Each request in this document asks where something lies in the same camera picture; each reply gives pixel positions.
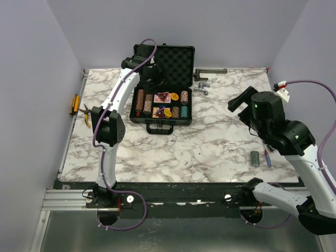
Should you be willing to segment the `black poker set case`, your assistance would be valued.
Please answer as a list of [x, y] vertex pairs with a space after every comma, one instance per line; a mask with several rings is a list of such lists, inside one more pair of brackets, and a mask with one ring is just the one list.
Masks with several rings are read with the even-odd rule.
[[[149, 134], [169, 135], [172, 134], [175, 126], [187, 126], [192, 123], [192, 84], [193, 84], [193, 67], [194, 67], [195, 49], [192, 46], [168, 46], [166, 44], [159, 45], [155, 53], [155, 59], [160, 59], [167, 71], [168, 79], [162, 87], [157, 91], [145, 91], [145, 95], [153, 94], [152, 110], [149, 115], [145, 115], [142, 111], [139, 117], [136, 116], [135, 105], [139, 89], [143, 89], [139, 84], [134, 88], [131, 110], [129, 118], [133, 123], [145, 124]], [[181, 108], [181, 92], [188, 91], [189, 115], [185, 119], [170, 118], [152, 118], [154, 107]], [[160, 92], [177, 93], [179, 101], [170, 103], [154, 103], [154, 95]]]

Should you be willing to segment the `black red triangle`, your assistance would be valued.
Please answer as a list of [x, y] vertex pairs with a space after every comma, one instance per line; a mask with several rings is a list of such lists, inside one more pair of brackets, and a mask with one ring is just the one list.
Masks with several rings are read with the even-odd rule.
[[153, 111], [153, 116], [155, 117], [165, 117], [164, 115], [165, 108], [155, 108]]

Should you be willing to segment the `brown red chip stack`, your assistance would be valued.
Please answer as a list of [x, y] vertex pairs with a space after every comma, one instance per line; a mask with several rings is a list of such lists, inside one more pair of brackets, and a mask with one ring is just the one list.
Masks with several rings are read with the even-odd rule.
[[180, 118], [180, 108], [179, 107], [173, 107], [172, 108], [172, 118], [173, 119], [179, 119]]

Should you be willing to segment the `yellow round button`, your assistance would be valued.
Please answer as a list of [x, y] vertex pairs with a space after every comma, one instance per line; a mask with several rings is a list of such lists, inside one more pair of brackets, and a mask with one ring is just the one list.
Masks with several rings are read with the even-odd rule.
[[164, 110], [164, 115], [168, 118], [170, 118], [172, 116], [172, 113], [170, 110]]

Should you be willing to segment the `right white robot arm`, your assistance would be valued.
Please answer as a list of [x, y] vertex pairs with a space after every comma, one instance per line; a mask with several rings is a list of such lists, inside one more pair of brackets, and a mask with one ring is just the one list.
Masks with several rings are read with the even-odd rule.
[[241, 122], [293, 166], [310, 195], [291, 193], [253, 178], [242, 188], [242, 201], [249, 206], [267, 203], [286, 211], [315, 235], [335, 234], [335, 179], [324, 164], [308, 127], [285, 118], [283, 108], [289, 98], [285, 85], [276, 92], [259, 92], [250, 86], [229, 100], [228, 110], [233, 112], [242, 103], [247, 105], [238, 114]]

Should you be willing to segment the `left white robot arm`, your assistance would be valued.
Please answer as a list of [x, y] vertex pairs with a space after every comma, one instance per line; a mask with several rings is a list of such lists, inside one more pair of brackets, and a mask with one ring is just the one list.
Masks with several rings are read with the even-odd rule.
[[117, 181], [117, 150], [125, 135], [125, 125], [121, 118], [125, 103], [141, 80], [149, 80], [150, 86], [164, 81], [162, 69], [154, 60], [157, 43], [147, 45], [147, 41], [154, 42], [153, 39], [145, 39], [138, 45], [132, 57], [122, 61], [121, 71], [112, 91], [99, 107], [91, 109], [92, 145], [100, 150], [99, 174], [93, 193], [104, 207], [113, 206], [117, 199], [113, 187]]

